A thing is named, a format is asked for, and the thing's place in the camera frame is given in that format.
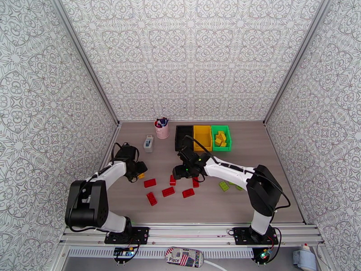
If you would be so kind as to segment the white container blue label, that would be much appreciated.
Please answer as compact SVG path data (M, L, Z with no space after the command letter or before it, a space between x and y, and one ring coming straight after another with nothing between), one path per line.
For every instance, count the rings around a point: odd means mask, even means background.
M143 149L146 153L151 153L154 147L154 136L147 135L143 143Z

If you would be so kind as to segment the green plastic bin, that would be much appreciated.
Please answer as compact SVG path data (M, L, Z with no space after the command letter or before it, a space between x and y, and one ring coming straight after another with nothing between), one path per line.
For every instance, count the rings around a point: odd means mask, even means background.
M223 131L227 137L226 143L227 147L219 147L216 146L214 140L216 139L216 135L219 131ZM232 148L232 138L229 126L227 125L211 125L211 133L213 138L213 151L223 151L223 152L230 152Z

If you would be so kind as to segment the yellow plastic bin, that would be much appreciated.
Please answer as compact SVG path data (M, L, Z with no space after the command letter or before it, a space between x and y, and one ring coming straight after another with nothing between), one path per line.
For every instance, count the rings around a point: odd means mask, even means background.
M207 151L211 152L213 150L213 138L210 125L194 125L193 138Z

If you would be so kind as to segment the black plastic bin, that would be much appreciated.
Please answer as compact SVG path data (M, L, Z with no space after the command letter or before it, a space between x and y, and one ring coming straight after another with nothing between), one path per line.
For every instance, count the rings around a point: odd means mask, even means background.
M193 125L177 125L175 133L175 151L178 152L185 146L193 150L193 140L185 137L193 137L193 133Z

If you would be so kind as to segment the pink pen cup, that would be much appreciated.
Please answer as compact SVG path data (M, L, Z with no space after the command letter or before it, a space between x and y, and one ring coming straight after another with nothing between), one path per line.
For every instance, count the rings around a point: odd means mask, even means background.
M163 139L166 139L170 132L169 132L169 126L165 126L163 128L157 128L155 127L155 134L156 134L156 137L163 140Z

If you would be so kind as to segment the flag print pouch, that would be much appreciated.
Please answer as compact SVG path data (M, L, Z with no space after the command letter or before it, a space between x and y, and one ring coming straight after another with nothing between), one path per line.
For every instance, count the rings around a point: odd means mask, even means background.
M166 250L165 261L168 264L200 268L204 264L204 254L200 250L170 247Z

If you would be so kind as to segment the white bottle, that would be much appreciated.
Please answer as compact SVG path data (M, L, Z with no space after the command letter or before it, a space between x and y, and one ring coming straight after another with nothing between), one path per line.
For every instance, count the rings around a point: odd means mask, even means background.
M317 271L315 254L306 243L293 251L292 263L295 268L302 271Z

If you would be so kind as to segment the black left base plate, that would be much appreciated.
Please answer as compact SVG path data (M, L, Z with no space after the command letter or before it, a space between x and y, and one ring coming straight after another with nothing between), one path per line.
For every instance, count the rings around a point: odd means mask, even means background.
M149 227L129 227L122 233L110 232L106 235L105 244L142 245L148 242Z

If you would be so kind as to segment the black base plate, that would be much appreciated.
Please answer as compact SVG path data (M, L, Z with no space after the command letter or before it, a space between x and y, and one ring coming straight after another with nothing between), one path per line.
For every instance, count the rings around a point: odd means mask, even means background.
M149 227L129 227L122 233L110 232L106 235L105 244L142 245L148 242Z
M261 235L251 227L235 227L232 229L236 245L278 245L279 240L274 227L269 226L265 234Z

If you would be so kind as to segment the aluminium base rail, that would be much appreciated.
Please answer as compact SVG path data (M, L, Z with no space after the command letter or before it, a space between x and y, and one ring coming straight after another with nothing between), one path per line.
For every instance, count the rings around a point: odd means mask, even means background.
M148 240L142 244L143 248L227 248L235 247L234 237L230 230L243 227L240 223L148 223L140 224L149 227ZM303 223L273 223L271 225L277 235L281 235L281 246L292 247L302 244L315 246L324 240L316 225ZM105 246L106 234L94 230L74 233L66 229L60 238L60 245L74 246Z

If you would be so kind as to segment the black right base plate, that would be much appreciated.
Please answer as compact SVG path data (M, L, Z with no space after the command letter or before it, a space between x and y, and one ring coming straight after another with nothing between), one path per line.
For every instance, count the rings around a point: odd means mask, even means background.
M251 227L235 227L232 229L236 245L278 245L279 240L274 227L269 226L265 234L261 235Z

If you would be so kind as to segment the aluminium corner post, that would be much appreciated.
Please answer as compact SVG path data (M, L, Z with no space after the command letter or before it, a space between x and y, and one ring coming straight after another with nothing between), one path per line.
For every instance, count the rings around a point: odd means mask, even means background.
M316 10L316 13L313 17L313 19L311 20L311 23L301 41L300 46L298 47L296 54L291 62L291 65L289 66L284 79L281 83L281 86L279 87L274 100L272 101L272 104L270 106L270 108L268 109L264 120L263 120L263 125L267 126L269 120L271 119L272 114L274 113L279 101L281 100L281 97L283 96L286 88L288 87L290 81L292 80L300 62L302 61L302 59L304 58L305 54L307 53L307 50L310 46L310 44L312 43L315 35L318 32L318 28L321 25L321 23L323 22L330 5L332 4L333 0L321 0L320 4Z
M108 113L112 117L115 125L117 127L119 127L121 125L121 122L118 119L116 112L115 112L114 108L112 107L112 105L109 101L109 98L107 97L107 95L101 85L99 77L91 64L89 57L87 56L87 53L83 47L83 44L71 22L71 19L70 19L68 13L66 12L66 9L65 9L62 1L61 0L50 0L50 2L52 4L53 8L55 9L55 12L59 18L59 21L63 25L65 32L66 32L69 40L71 41L75 52L79 56L79 59L82 62L92 84L94 85L99 96L101 97Z

